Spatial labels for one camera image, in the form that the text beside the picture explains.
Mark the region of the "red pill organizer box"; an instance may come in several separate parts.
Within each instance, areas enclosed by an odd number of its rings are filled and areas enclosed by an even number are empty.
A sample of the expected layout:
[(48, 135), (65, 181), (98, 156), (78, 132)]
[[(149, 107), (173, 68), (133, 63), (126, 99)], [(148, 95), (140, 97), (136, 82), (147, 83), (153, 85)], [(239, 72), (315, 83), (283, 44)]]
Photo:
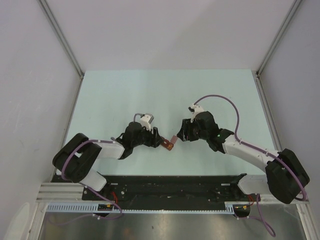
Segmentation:
[(173, 135), (170, 140), (164, 138), (163, 136), (161, 138), (162, 138), (161, 146), (167, 149), (168, 151), (171, 151), (174, 148), (175, 143), (178, 140), (178, 137), (176, 135)]

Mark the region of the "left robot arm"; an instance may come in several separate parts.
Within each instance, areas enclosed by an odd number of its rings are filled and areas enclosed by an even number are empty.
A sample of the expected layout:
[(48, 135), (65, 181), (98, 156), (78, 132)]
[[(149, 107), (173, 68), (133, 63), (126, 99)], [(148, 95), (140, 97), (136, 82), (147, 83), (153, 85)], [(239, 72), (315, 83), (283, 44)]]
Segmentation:
[(147, 129), (139, 122), (130, 122), (125, 131), (114, 140), (89, 139), (76, 134), (54, 157), (53, 166), (63, 180), (79, 183), (93, 190), (100, 200), (110, 196), (111, 188), (104, 176), (93, 169), (96, 160), (123, 160), (138, 146), (159, 147), (164, 142), (158, 128)]

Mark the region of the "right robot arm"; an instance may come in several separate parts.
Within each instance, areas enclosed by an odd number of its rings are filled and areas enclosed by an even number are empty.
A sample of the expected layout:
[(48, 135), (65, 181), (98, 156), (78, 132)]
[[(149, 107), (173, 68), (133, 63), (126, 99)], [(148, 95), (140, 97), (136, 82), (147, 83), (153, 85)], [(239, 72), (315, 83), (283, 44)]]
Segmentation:
[(213, 151), (240, 158), (265, 173), (265, 176), (245, 175), (233, 185), (230, 194), (237, 201), (242, 201), (250, 194), (264, 194), (290, 204), (310, 182), (292, 150), (261, 149), (238, 141), (235, 133), (220, 128), (208, 111), (200, 112), (194, 118), (183, 119), (177, 137), (183, 142), (204, 140)]

